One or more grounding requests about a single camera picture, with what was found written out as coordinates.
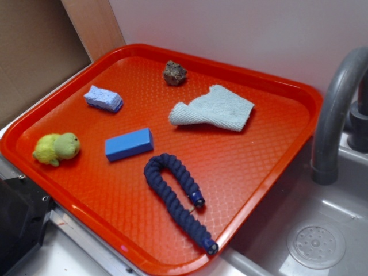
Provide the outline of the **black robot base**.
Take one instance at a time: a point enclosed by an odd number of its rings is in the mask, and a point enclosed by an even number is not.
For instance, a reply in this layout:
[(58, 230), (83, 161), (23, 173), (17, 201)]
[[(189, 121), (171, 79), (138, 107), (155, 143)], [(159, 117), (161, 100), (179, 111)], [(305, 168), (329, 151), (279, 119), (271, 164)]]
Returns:
[(51, 196), (30, 178), (1, 180), (1, 275), (42, 247), (52, 207)]

